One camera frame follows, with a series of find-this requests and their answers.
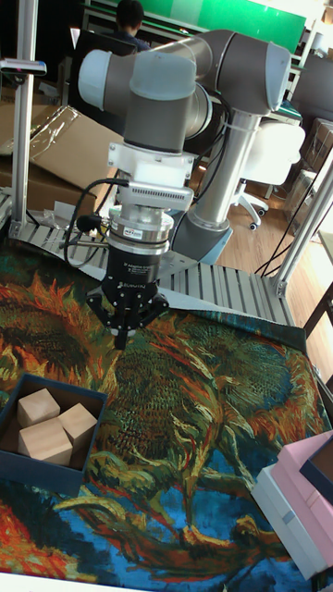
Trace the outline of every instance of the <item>white chair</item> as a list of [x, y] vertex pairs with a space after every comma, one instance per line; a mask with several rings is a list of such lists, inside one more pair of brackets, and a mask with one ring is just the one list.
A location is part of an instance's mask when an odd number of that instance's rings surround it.
[[304, 138], [305, 131], [299, 126], [272, 119], [264, 119], [261, 122], [232, 203], [242, 205], [252, 216], [251, 230], [256, 230], [260, 226], [260, 216], [269, 208], [267, 203], [245, 191], [247, 181], [282, 185], [291, 165], [301, 158], [300, 148]]

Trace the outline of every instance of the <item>dark blue box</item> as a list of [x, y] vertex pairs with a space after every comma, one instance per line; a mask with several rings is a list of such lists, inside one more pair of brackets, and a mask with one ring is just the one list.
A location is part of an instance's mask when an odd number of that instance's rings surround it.
[[333, 436], [310, 456], [300, 472], [333, 505]]
[[[49, 390], [60, 406], [61, 413], [80, 402], [97, 419], [91, 442], [73, 454], [69, 467], [37, 461], [16, 452], [20, 430], [17, 420], [18, 400], [40, 389]], [[0, 478], [77, 497], [106, 399], [107, 395], [102, 392], [24, 374], [0, 413]]]

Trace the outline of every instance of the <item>office chair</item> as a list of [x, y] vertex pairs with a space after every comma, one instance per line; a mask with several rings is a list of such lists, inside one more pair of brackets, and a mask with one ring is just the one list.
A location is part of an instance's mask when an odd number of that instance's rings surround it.
[[272, 119], [262, 120], [231, 204], [242, 205], [249, 212], [253, 218], [251, 230], [260, 226], [260, 218], [269, 208], [267, 203], [246, 192], [247, 181], [282, 185], [291, 165], [301, 158], [300, 149], [304, 138], [305, 131], [299, 126]]
[[68, 104], [97, 123], [123, 135], [125, 129], [125, 119], [123, 117], [101, 111], [97, 107], [89, 105], [80, 97], [78, 88], [80, 66], [84, 57], [93, 49], [112, 52], [116, 56], [128, 56], [129, 54], [135, 54], [137, 47], [132, 43], [114, 39], [112, 36], [100, 35], [91, 31], [81, 31], [70, 70]]

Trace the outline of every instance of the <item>sunflower pattern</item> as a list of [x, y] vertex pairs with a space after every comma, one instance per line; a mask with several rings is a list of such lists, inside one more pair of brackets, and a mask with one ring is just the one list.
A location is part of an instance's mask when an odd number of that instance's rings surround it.
[[284, 444], [330, 429], [302, 332], [171, 310], [117, 351], [94, 280], [17, 243], [0, 270], [0, 409], [22, 372], [108, 397], [77, 498], [0, 481], [0, 571], [310, 591], [251, 496]]

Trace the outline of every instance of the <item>wooden cube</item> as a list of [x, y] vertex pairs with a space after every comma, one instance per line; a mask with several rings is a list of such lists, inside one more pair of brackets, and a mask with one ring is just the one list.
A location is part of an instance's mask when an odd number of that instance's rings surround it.
[[18, 423], [21, 427], [35, 426], [60, 414], [60, 407], [47, 388], [18, 399]]
[[59, 421], [73, 445], [73, 452], [89, 444], [97, 424], [97, 419], [81, 403], [59, 415]]
[[21, 429], [18, 452], [46, 463], [69, 465], [73, 447], [58, 417]]

